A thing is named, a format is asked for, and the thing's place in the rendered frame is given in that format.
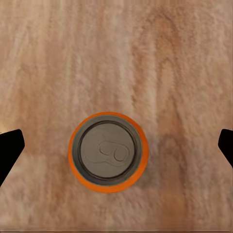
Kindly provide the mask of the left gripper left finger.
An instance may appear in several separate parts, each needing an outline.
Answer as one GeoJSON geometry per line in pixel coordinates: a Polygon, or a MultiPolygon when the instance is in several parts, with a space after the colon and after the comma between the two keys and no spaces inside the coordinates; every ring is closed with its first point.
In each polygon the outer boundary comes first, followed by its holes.
{"type": "Polygon", "coordinates": [[[25,147],[20,129],[0,134],[0,186],[25,147]]]}

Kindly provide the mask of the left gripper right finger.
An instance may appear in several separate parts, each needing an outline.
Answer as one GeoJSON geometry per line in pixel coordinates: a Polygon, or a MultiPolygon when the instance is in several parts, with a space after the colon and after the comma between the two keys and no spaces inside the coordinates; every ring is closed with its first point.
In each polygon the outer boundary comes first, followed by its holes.
{"type": "Polygon", "coordinates": [[[228,129],[221,130],[218,147],[225,155],[226,159],[229,161],[233,167],[233,131],[228,129]]]}

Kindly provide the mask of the can of soda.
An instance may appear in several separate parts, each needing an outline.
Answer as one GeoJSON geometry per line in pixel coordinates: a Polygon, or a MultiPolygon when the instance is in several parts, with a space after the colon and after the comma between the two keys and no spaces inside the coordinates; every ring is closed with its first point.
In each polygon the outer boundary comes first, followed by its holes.
{"type": "Polygon", "coordinates": [[[140,126],[118,112],[101,112],[85,119],[69,143],[69,164],[76,178],[100,193],[132,186],[149,158],[148,140],[140,126]]]}

